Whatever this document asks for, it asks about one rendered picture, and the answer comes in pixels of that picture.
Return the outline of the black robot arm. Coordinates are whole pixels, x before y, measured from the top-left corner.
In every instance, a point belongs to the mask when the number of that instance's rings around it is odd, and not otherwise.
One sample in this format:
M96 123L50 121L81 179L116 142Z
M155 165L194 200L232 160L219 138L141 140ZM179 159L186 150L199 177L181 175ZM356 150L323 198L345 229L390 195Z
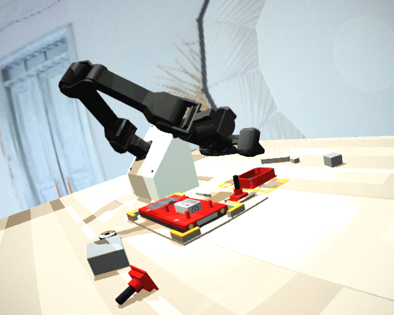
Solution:
M97 90L140 111L159 131L199 146L228 137L235 129L237 116L229 106L201 111L202 104L194 99L153 93L89 60L73 62L58 87L67 97L79 99L100 122L114 151L128 151L137 157L135 161L146 159L153 140L146 142L137 136L137 128L128 119L117 117ZM183 119L187 108L190 109Z

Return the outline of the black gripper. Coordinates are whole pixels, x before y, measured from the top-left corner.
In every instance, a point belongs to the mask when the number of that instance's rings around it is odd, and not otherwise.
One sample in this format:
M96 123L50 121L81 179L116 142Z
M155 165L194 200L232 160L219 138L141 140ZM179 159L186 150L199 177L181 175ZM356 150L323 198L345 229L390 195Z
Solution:
M239 135L233 135L209 140L199 151L205 156L226 156L238 154L245 157L255 157L265 153L260 145L261 131L255 127L243 128ZM237 147L233 146L237 145Z

